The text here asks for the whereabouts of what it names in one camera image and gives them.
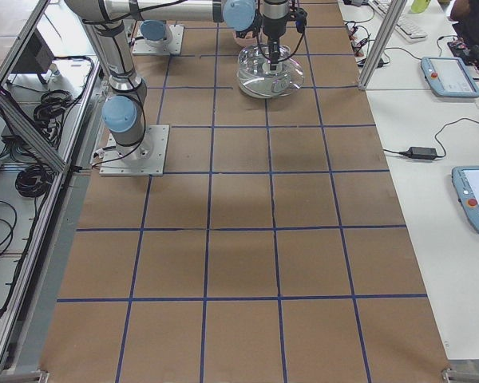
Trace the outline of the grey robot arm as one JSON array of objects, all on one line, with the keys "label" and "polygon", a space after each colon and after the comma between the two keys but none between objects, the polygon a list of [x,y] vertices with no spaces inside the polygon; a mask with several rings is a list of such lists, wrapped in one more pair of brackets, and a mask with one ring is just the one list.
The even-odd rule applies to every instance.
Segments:
[{"label": "grey robot arm", "polygon": [[169,35],[167,19],[226,23],[238,37],[252,33],[267,36],[267,65],[280,73],[286,61],[280,51],[293,11],[285,1],[70,1],[69,8],[90,26],[97,42],[100,59],[109,70],[112,95],[104,103],[101,118],[115,140],[118,161],[129,167],[147,164],[155,152],[144,101],[147,85],[137,73],[125,35],[124,21],[134,19],[148,28],[145,38],[161,41]]},{"label": "grey robot arm", "polygon": [[140,25],[140,33],[146,44],[155,49],[165,49],[172,41],[172,32],[163,21],[143,21]]}]

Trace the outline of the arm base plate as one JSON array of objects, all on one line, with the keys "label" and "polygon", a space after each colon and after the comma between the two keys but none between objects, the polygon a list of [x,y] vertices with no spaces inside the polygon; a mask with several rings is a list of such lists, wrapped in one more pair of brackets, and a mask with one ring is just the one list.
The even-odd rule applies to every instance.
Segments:
[{"label": "arm base plate", "polygon": [[141,28],[134,38],[132,53],[136,56],[177,56],[180,55],[184,36],[181,24],[167,25],[168,32],[164,40],[152,41],[144,39]]},{"label": "arm base plate", "polygon": [[114,149],[106,151],[101,160],[101,176],[162,176],[168,146],[169,125],[148,125],[140,145],[117,144],[118,133],[109,134],[108,145]]}]

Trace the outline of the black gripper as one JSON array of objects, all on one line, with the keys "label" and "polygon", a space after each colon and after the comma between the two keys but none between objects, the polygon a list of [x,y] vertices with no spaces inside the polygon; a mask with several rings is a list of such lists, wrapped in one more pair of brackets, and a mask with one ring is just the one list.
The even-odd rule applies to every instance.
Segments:
[{"label": "black gripper", "polygon": [[275,71],[280,59],[278,38],[286,33],[289,18],[288,0],[264,0],[262,15],[263,33],[268,37],[269,70]]}]

